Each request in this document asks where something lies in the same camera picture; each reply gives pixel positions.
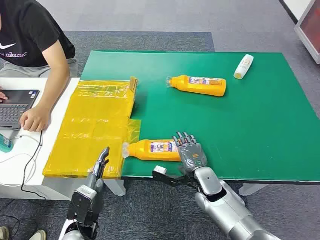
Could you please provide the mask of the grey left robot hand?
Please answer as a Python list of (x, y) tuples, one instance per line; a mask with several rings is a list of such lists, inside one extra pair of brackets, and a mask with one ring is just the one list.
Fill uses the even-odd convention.
[(104, 184), (103, 176), (106, 166), (109, 162), (108, 159), (109, 151), (110, 148), (106, 147), (100, 154), (93, 170), (88, 174), (85, 184), (87, 187), (97, 193), (100, 193), (103, 190)]

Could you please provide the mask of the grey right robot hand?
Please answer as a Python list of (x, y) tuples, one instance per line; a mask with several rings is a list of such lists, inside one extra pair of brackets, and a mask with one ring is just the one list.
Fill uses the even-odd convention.
[(202, 146), (192, 134), (177, 132), (172, 139), (175, 142), (183, 164), (182, 173), (192, 175), (195, 170), (206, 167), (208, 159)]

